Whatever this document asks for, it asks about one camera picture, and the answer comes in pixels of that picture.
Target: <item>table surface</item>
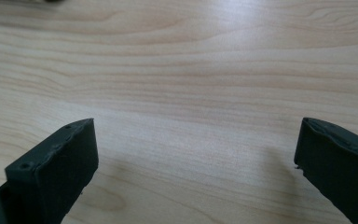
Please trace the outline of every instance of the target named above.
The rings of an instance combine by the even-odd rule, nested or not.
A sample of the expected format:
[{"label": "table surface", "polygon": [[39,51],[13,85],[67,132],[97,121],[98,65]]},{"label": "table surface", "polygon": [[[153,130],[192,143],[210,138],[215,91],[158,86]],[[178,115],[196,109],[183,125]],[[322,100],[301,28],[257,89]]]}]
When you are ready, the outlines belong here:
[{"label": "table surface", "polygon": [[0,2],[0,185],[95,118],[63,224],[350,223],[295,169],[303,117],[358,133],[358,1]]}]

